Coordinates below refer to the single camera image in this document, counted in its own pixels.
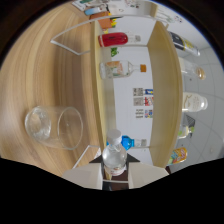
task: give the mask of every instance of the bottle cap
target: bottle cap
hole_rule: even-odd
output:
[[[197,68],[198,78],[204,80],[206,78],[205,71],[202,68]]]
[[[202,103],[203,105],[202,106],[202,110],[206,110],[207,107],[208,107],[208,100],[205,98],[205,97],[202,97]]]
[[[111,129],[107,132],[107,141],[111,145],[118,145],[121,143],[121,132],[117,129]]]
[[[146,72],[146,65],[140,65],[141,72]]]

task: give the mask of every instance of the sticker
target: sticker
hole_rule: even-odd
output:
[[[153,95],[153,89],[144,89],[144,95]]]
[[[144,110],[143,109],[136,109],[135,116],[136,116],[136,118],[143,118],[144,117]]]
[[[134,106],[144,106],[143,97],[134,98]]]
[[[145,106],[153,105],[153,99],[154,97],[145,97]]]
[[[143,96],[143,88],[133,88],[133,96]]]
[[[153,111],[152,110],[145,110],[145,118],[152,118]]]

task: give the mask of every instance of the red container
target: red container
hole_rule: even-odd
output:
[[[98,36],[101,47],[109,47],[114,45],[124,45],[128,42],[128,36],[125,33],[108,33]]]

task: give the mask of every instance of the small bottle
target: small bottle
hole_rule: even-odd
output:
[[[173,150],[172,155],[168,161],[167,166],[181,163],[187,158],[187,149],[184,147]]]
[[[124,45],[128,42],[128,36],[125,33],[108,33],[98,36],[100,47],[110,47],[116,45]]]
[[[127,135],[123,135],[121,144],[128,150],[131,147],[145,147],[146,142],[146,139],[131,139]]]
[[[189,40],[169,31],[174,46],[182,51],[187,51],[195,56],[200,56],[200,52]]]
[[[194,132],[194,127],[188,127],[187,125],[180,125],[178,132],[178,139],[186,138],[190,133]]]
[[[187,61],[179,57],[180,68],[183,75],[191,78],[198,78],[204,80],[206,78],[204,70],[197,64]]]
[[[132,65],[129,61],[100,63],[102,79],[129,77],[134,71],[146,72],[146,65]]]
[[[103,150],[103,163],[105,171],[112,176],[121,175],[126,166],[127,152],[121,144],[121,132],[111,129],[107,132],[109,145]]]
[[[183,92],[182,111],[198,112],[200,110],[206,110],[207,107],[208,101],[205,97],[197,93]]]
[[[96,13],[99,13],[99,12],[106,12],[106,11],[107,11],[107,6],[103,4],[99,7],[87,9],[87,10],[84,11],[84,13],[87,16],[90,16],[90,15],[93,15],[93,14],[96,14]]]

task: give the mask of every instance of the poster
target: poster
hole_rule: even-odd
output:
[[[152,106],[153,99],[154,99],[154,97],[145,97],[145,106]]]
[[[153,118],[153,111],[145,110],[145,118]]]

